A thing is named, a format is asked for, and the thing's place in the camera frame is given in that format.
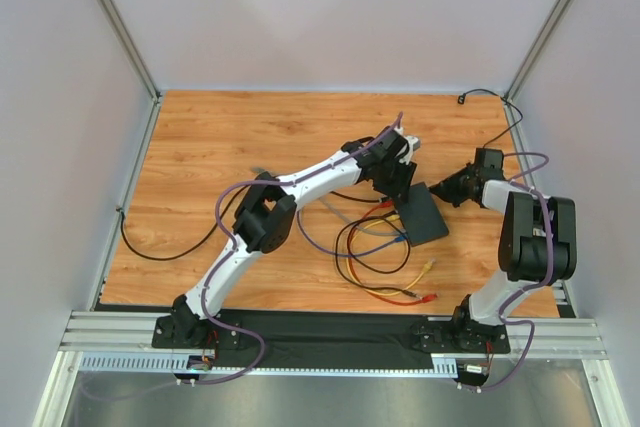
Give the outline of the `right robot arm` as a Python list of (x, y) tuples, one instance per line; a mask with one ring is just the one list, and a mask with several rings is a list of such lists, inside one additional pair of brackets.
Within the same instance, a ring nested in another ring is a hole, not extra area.
[(533, 292), (572, 277), (577, 266), (576, 206), (569, 198), (546, 196), (504, 173), (509, 155), (478, 148), (474, 160), (430, 188), (455, 207), (473, 201), (503, 215), (498, 270), (454, 310), (450, 329), (468, 349), (506, 335), (508, 316)]

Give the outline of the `black network switch box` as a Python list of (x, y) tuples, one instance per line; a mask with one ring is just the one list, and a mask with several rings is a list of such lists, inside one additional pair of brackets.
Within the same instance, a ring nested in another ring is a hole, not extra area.
[(394, 202), (412, 247), (444, 238), (449, 229), (424, 182), (412, 185), (405, 200)]

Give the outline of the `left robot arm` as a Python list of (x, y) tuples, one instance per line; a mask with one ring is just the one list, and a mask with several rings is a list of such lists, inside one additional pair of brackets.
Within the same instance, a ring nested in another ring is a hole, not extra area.
[(202, 346), (209, 336), (209, 319), (247, 269), (287, 240), (294, 217), (307, 204), (363, 181), (393, 200), (406, 200), (416, 169), (412, 161), (418, 137), (394, 123), (374, 139), (345, 143), (321, 162), (301, 171), (227, 188), (215, 205), (215, 219), (227, 242), (201, 280), (177, 297), (165, 328), (171, 339), (187, 347)]

